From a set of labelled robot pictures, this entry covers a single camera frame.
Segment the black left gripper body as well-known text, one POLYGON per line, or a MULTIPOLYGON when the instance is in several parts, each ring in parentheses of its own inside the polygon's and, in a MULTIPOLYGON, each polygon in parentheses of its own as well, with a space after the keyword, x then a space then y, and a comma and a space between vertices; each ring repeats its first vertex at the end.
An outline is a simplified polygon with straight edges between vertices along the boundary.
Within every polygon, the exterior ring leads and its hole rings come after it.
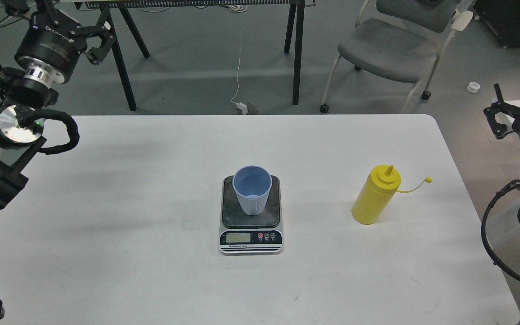
POLYGON ((67 83, 84 52, 84 37, 73 37, 47 24, 30 24, 14 59, 26 69, 31 62, 51 66, 59 78, 56 83, 67 83))

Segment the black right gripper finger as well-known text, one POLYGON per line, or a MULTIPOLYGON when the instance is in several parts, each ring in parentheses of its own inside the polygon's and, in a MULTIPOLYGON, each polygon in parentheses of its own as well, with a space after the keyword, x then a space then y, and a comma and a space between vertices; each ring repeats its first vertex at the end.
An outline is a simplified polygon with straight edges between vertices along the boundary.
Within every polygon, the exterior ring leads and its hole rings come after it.
POLYGON ((493 135, 497 139, 503 139, 512 132, 520 132, 520 127, 518 127, 517 130, 514 130, 513 127, 511 127, 511 130, 509 130, 507 124, 503 124, 497 121, 497 115, 503 113, 506 116, 512 117, 514 122, 520 123, 520 107, 504 101, 503 94, 498 83, 495 83, 493 88, 497 98, 493 100, 489 107, 486 107, 483 110, 483 113, 486 117, 487 123, 492 130, 493 135))

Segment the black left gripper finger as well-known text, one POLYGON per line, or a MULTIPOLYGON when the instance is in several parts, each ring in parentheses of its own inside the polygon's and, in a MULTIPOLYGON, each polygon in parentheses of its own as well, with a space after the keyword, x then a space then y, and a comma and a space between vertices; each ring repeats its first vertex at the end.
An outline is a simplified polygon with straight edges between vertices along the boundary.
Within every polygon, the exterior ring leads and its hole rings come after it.
POLYGON ((110 12, 100 12, 95 25, 81 27, 79 29, 79 35, 83 36, 85 39, 94 37, 100 39, 98 46, 91 47, 84 52, 87 60, 93 65, 99 65, 103 62, 117 39, 111 31, 110 19, 110 12))
POLYGON ((36 0, 35 12, 31 12, 26 0, 6 0, 5 12, 29 21, 28 31, 45 30, 46 27, 58 32, 69 31, 69 18, 52 0, 36 0))

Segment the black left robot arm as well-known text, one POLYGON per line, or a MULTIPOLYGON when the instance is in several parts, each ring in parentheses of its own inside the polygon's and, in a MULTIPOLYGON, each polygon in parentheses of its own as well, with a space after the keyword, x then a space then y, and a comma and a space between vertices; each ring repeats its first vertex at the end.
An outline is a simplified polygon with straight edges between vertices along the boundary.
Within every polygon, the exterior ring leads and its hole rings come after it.
POLYGON ((0 65, 0 211, 22 191, 23 169, 36 154, 73 150, 78 124, 63 111, 50 109, 58 99, 53 86, 67 83, 80 56, 93 65, 106 58, 116 36, 110 8, 101 8, 94 25, 82 26, 51 0, 4 0, 6 13, 29 21, 14 58, 19 68, 0 65))

